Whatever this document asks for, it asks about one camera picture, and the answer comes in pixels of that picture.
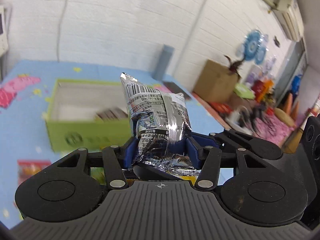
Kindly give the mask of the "dark dried plant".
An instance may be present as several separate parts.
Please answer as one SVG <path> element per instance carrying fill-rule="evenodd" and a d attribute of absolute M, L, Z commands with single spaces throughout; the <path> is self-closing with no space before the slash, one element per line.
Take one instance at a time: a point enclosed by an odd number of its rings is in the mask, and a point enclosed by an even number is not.
<path fill-rule="evenodd" d="M 236 74 L 238 76 L 238 80 L 240 80 L 241 76 L 238 72 L 239 68 L 241 67 L 241 65 L 243 64 L 243 62 L 245 61 L 245 58 L 243 58 L 242 60 L 237 60 L 237 61 L 232 61 L 231 58 L 227 55 L 224 55 L 224 57 L 228 60 L 229 62 L 229 75 L 234 75 Z"/>

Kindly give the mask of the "grey cylindrical bottle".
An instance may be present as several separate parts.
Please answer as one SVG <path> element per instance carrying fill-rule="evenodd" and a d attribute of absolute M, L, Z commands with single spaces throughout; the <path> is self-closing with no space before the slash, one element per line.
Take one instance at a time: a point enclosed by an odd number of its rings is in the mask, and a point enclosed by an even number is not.
<path fill-rule="evenodd" d="M 164 45 L 160 53 L 156 68 L 153 71 L 152 78 L 157 81 L 162 81 L 170 64 L 171 58 L 175 52 L 175 48 L 169 45 Z"/>

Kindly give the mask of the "brown cardboard box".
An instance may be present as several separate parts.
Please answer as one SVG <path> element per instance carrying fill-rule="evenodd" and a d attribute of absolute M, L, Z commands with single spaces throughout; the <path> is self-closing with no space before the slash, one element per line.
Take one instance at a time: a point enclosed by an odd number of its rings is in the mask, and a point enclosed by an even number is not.
<path fill-rule="evenodd" d="M 208 103 L 225 103 L 233 94 L 240 76 L 228 67 L 207 60 L 193 92 Z"/>

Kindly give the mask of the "blue paper fan decoration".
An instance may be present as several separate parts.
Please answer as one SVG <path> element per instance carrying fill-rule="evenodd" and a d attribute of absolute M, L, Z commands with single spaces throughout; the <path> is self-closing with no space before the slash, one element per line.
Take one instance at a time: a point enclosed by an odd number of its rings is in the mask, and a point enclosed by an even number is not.
<path fill-rule="evenodd" d="M 235 55 L 245 61 L 253 61 L 259 66 L 264 62 L 268 52 L 268 41 L 267 34 L 255 29 L 246 35 L 244 42 L 237 47 Z"/>

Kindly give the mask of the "yellow chips bag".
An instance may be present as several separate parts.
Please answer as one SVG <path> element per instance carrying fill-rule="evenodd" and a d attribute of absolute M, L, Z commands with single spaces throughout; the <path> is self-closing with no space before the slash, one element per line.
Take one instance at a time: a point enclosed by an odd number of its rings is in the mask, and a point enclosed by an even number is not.
<path fill-rule="evenodd" d="M 190 181 L 192 185 L 195 185 L 198 175 L 190 175 L 184 171 L 167 171 L 165 174 L 169 175 L 169 180 L 172 181 Z"/>

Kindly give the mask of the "dark brown cookie packet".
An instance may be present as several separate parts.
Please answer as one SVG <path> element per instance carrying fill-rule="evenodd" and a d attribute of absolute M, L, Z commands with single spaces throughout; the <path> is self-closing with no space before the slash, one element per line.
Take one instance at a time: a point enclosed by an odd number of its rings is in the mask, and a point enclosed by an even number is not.
<path fill-rule="evenodd" d="M 127 118 L 128 114 L 119 107 L 107 108 L 95 114 L 95 119 L 102 121 L 115 121 Z"/>

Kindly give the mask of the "smartphone red case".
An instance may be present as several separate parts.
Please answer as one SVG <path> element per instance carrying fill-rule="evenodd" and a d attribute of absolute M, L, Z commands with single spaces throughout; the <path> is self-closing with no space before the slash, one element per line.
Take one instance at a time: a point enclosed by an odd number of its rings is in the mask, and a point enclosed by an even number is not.
<path fill-rule="evenodd" d="M 191 97 L 189 96 L 189 94 L 187 94 L 181 87 L 176 85 L 176 83 L 165 81 L 163 82 L 163 85 L 172 93 L 175 93 L 175 94 L 182 93 L 184 95 L 185 100 L 191 100 Z"/>

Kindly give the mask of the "silver foil snack bag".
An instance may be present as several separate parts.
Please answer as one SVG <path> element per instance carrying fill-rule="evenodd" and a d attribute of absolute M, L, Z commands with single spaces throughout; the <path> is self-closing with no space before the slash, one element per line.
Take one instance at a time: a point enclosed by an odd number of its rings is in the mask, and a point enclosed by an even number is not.
<path fill-rule="evenodd" d="M 121 73 L 120 80 L 131 131 L 138 139 L 135 162 L 174 176 L 198 176 L 199 169 L 184 149 L 191 134 L 184 95 L 161 92 L 126 73 Z"/>

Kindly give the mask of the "white water purifier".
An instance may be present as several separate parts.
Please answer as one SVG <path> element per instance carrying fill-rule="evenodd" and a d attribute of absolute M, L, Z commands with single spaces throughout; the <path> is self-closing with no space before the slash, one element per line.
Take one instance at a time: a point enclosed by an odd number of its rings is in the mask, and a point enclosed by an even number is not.
<path fill-rule="evenodd" d="M 4 7 L 1 5 L 0 7 L 0 57 L 2 57 L 9 49 L 7 32 L 5 27 L 4 20 Z"/>

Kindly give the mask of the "red dates snack packet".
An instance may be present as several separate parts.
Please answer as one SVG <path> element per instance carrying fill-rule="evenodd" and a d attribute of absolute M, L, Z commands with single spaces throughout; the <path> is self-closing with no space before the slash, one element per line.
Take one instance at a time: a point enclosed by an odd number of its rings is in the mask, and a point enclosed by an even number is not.
<path fill-rule="evenodd" d="M 18 160 L 18 185 L 51 164 L 50 160 Z"/>

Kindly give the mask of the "green cardboard box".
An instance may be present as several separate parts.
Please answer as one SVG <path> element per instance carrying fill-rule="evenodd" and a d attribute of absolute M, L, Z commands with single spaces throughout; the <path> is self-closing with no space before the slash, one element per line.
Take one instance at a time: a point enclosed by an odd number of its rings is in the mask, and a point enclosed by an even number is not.
<path fill-rule="evenodd" d="M 96 120 L 95 114 L 119 107 L 127 113 L 119 82 L 57 79 L 48 106 L 46 127 L 54 152 L 122 145 L 131 137 L 129 117 Z"/>

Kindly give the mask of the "light green flat box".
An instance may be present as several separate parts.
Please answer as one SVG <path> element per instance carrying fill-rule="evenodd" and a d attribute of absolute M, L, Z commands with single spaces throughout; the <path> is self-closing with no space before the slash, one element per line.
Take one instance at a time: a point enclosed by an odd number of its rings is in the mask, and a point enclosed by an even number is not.
<path fill-rule="evenodd" d="M 242 83 L 237 83 L 233 89 L 233 92 L 240 98 L 253 100 L 255 99 L 254 92 Z"/>

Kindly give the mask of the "white air conditioner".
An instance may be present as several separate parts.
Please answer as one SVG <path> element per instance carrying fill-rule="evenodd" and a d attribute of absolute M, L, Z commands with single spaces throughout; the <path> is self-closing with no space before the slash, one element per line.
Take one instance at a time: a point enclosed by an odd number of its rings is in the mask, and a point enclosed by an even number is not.
<path fill-rule="evenodd" d="M 287 38 L 299 42 L 304 36 L 304 24 L 297 0 L 274 0 L 274 3 L 273 12 Z"/>

